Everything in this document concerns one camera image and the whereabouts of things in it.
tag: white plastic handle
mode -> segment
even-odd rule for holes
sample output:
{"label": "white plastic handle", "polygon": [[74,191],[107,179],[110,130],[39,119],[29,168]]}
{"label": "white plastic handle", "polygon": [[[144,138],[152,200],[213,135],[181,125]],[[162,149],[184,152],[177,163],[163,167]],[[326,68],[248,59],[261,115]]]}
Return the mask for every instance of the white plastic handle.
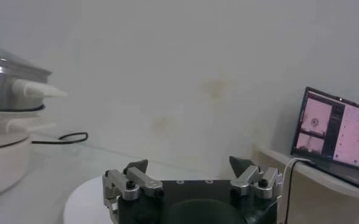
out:
{"label": "white plastic handle", "polygon": [[13,93],[24,97],[42,98],[67,96],[66,92],[46,83],[16,79],[13,83]]}
{"label": "white plastic handle", "polygon": [[55,127],[54,122],[49,122],[42,117],[0,119],[0,134],[15,132],[32,133],[36,130]]}

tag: black cable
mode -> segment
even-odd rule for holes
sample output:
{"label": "black cable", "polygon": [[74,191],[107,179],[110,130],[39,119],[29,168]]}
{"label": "black cable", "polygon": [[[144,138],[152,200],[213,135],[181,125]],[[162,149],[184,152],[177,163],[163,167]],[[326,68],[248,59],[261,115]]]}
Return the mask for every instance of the black cable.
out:
{"label": "black cable", "polygon": [[286,217],[285,217],[285,224],[288,224],[288,217],[289,217],[289,206],[290,206],[290,192],[291,192],[291,180],[293,178],[293,170],[294,170],[294,166],[298,163],[298,162],[302,162],[300,160],[297,160],[293,163],[293,165],[291,166],[291,170],[290,170],[290,178],[289,178],[289,190],[288,190],[288,202],[286,204]]}
{"label": "black cable", "polygon": [[84,142],[88,139],[88,133],[87,132],[76,132],[76,133],[71,133],[68,135],[63,135],[61,137],[58,138],[58,140],[63,140],[67,137],[70,136],[77,136],[77,135],[84,135],[83,138],[81,139],[77,139],[77,140],[72,140],[72,141],[58,141],[58,142],[54,142],[54,141],[32,141],[32,144],[46,144],[46,145],[68,145],[68,144],[74,144],[74,143],[78,143],[78,142]]}

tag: screen display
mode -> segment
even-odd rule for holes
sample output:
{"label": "screen display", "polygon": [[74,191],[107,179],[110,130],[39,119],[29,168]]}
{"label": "screen display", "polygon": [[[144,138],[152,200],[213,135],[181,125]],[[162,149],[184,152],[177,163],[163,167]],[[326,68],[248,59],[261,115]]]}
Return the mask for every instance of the screen display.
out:
{"label": "screen display", "polygon": [[359,108],[307,91],[293,150],[359,167]]}

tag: metal bracket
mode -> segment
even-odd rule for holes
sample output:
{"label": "metal bracket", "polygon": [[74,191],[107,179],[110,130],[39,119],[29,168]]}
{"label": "metal bracket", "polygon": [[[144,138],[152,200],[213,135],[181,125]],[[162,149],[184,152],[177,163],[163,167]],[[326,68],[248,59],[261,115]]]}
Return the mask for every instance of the metal bracket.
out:
{"label": "metal bracket", "polygon": [[133,201],[140,197],[140,186],[129,181],[118,170],[108,170],[102,176],[104,205],[109,209],[113,223],[117,222],[117,209],[113,205],[117,203],[117,197],[123,200]]}
{"label": "metal bracket", "polygon": [[240,196],[245,196],[249,193],[250,184],[260,180],[262,176],[260,168],[251,165],[237,179],[231,180],[230,184]]}
{"label": "metal bracket", "polygon": [[258,198],[270,199],[282,194],[283,176],[277,168],[269,167],[263,178],[254,184],[255,195]]}
{"label": "metal bracket", "polygon": [[163,183],[152,179],[136,167],[128,168],[126,177],[140,185],[148,197],[161,198],[164,196]]}

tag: white bowl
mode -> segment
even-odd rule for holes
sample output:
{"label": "white bowl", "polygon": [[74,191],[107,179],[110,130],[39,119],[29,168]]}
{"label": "white bowl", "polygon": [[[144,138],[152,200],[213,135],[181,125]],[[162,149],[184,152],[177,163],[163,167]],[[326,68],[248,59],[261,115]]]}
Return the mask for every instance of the white bowl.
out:
{"label": "white bowl", "polygon": [[31,150],[30,138],[0,148],[0,192],[15,184],[26,173]]}

